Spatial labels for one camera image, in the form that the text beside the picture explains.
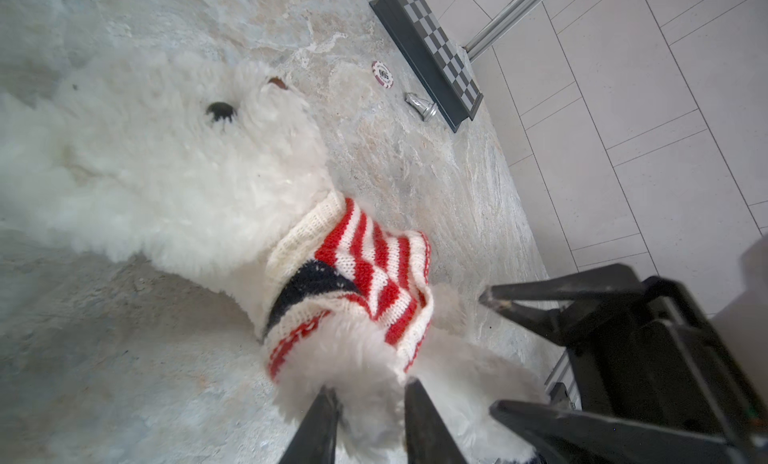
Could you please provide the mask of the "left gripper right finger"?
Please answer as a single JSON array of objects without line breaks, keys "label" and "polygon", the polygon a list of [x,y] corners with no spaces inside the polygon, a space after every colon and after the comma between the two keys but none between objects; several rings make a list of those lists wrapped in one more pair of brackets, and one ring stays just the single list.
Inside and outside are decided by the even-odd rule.
[{"label": "left gripper right finger", "polygon": [[410,378],[406,384],[404,404],[405,441],[410,464],[467,463],[418,379]]}]

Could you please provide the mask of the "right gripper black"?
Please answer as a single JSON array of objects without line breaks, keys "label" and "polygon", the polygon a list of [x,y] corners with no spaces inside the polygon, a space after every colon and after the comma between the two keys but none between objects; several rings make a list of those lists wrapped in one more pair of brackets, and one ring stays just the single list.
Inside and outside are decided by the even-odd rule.
[{"label": "right gripper black", "polygon": [[489,286],[479,303],[568,347],[573,394],[591,413],[490,407],[546,462],[766,462],[767,406],[681,284],[613,264]]}]

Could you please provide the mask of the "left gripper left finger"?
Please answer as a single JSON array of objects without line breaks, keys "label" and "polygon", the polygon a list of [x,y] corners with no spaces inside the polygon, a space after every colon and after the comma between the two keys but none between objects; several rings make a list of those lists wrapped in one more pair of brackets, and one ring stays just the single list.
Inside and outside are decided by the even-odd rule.
[{"label": "left gripper left finger", "polygon": [[279,464],[334,464],[341,406],[333,389],[322,387]]}]

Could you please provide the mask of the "red white striped sweater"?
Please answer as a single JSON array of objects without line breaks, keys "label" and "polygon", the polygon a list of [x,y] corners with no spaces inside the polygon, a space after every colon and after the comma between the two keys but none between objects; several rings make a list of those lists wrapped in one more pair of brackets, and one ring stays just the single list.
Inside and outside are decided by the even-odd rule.
[{"label": "red white striped sweater", "polygon": [[413,365],[434,313],[431,247],[419,231],[388,231],[352,199],[333,191],[270,254],[271,298],[262,342],[272,381],[299,347],[334,315],[358,317],[383,331],[394,368]]}]

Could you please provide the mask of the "white teddy bear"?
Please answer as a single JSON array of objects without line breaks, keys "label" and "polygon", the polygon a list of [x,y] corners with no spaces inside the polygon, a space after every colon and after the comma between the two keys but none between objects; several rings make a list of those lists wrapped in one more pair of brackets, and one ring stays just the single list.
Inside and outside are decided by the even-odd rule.
[{"label": "white teddy bear", "polygon": [[1,98],[2,215],[43,243],[115,262],[139,254],[232,297],[254,325],[285,420],[333,389],[347,453],[382,462],[404,439],[405,386],[416,378],[465,453],[530,461],[534,447],[489,409],[542,403],[543,386],[519,360],[466,339],[464,308],[446,284],[429,282],[433,317],[406,373],[375,324],[334,315],[270,379],[267,260],[331,192],[345,196],[327,159],[306,100],[256,62],[104,55],[47,99]]}]

